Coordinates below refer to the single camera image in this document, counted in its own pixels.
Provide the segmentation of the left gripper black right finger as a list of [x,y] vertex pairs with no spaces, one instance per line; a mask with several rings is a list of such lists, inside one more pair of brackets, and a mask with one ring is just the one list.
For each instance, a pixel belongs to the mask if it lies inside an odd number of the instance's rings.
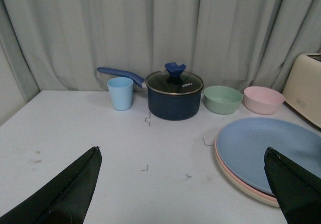
[[320,223],[320,178],[272,147],[264,154],[270,189],[287,223]]

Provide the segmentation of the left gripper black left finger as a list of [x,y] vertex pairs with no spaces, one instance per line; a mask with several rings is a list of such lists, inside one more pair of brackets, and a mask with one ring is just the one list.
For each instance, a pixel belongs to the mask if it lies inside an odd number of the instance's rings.
[[102,163],[92,147],[41,189],[1,216],[1,223],[84,223]]

